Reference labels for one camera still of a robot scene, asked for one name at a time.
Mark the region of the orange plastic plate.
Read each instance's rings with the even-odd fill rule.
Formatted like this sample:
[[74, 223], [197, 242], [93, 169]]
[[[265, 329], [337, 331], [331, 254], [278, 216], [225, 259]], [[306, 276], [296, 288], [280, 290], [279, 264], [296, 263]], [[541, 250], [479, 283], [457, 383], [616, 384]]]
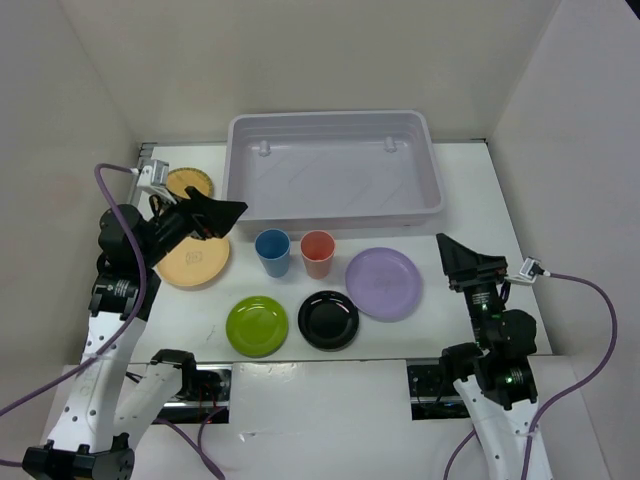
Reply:
[[156, 270], [171, 285], [196, 287], [224, 270], [230, 251], [227, 238], [196, 240], [188, 237], [156, 265]]

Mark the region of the woven bamboo round plate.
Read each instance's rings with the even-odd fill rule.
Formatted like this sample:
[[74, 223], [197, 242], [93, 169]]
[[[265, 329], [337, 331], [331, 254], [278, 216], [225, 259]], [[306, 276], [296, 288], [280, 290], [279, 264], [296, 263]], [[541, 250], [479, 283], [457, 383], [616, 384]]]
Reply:
[[211, 197], [214, 185], [211, 178], [202, 170], [185, 167], [171, 170], [167, 177], [167, 189], [180, 198], [188, 198], [186, 189], [196, 188], [201, 194]]

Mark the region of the blue plastic cup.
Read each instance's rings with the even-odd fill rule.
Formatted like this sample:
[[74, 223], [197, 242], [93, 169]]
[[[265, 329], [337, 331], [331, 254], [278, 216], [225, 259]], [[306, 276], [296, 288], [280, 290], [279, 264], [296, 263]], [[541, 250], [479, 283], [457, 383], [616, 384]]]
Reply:
[[290, 246], [288, 234], [280, 229], [267, 229], [256, 237], [254, 247], [269, 276], [280, 278], [288, 272]]

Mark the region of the lavender plastic plate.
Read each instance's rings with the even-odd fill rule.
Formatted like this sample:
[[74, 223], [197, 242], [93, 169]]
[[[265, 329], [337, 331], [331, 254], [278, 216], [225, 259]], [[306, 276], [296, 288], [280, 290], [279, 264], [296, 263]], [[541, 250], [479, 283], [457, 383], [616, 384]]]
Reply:
[[354, 305], [378, 321], [397, 322], [419, 304], [422, 276], [403, 253], [374, 247], [361, 251], [347, 265], [345, 286]]

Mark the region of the coral plastic cup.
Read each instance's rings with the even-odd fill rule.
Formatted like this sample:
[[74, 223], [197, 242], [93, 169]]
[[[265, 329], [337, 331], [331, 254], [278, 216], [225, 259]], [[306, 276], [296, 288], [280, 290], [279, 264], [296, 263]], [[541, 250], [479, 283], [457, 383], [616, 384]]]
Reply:
[[300, 242], [300, 250], [307, 274], [313, 279], [325, 278], [331, 269], [335, 253], [335, 240], [326, 231], [306, 233]]

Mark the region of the green plate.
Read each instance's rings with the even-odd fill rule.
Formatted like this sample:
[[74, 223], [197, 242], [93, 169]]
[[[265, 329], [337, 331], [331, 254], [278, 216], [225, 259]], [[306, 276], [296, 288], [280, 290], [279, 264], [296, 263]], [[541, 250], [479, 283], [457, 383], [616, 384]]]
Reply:
[[225, 330], [236, 352], [250, 358], [264, 358], [284, 344], [289, 318], [284, 307], [273, 298], [250, 296], [230, 310]]

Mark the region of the black plate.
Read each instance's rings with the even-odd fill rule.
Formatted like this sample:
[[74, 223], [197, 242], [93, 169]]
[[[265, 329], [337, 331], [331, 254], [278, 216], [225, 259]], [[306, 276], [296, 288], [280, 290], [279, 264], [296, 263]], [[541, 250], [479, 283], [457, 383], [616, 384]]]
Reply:
[[359, 310], [344, 294], [324, 290], [307, 297], [298, 310], [298, 328], [304, 339], [321, 351], [350, 346], [360, 326]]

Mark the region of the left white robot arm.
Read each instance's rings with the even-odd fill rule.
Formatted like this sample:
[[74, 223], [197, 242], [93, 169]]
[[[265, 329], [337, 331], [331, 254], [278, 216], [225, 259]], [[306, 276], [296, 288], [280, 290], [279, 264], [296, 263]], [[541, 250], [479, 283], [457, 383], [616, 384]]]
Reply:
[[161, 349], [131, 394], [119, 398], [161, 284], [155, 266], [187, 238], [224, 238], [248, 206], [194, 187], [183, 198], [153, 195], [150, 203], [150, 219], [121, 204], [99, 220], [101, 255], [81, 369], [46, 442], [24, 454], [22, 468], [35, 479], [130, 478], [134, 450], [164, 404], [198, 390], [195, 356]]

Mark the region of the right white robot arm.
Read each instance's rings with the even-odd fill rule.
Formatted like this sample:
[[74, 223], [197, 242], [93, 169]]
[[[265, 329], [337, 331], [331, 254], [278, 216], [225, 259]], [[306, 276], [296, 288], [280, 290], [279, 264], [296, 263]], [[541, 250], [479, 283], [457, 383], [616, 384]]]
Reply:
[[529, 357], [537, 352], [536, 320], [509, 309], [508, 263], [436, 235], [449, 288], [464, 295], [474, 340], [442, 351], [438, 380], [457, 393], [471, 418], [491, 479], [553, 477], [544, 440], [530, 431], [538, 391]]

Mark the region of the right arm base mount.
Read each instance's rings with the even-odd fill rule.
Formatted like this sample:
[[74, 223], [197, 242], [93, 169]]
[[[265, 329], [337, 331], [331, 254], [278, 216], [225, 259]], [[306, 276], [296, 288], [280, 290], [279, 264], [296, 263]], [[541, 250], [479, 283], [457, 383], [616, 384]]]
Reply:
[[469, 413], [435, 360], [406, 364], [414, 421], [466, 419]]

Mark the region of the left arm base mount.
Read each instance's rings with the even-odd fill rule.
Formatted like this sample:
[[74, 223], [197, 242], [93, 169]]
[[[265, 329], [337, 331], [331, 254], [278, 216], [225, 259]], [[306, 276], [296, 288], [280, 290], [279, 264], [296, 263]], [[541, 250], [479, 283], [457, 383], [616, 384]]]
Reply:
[[158, 417], [177, 424], [199, 424], [216, 410], [228, 409], [231, 384], [229, 366], [206, 365], [198, 369], [189, 392], [169, 399]]

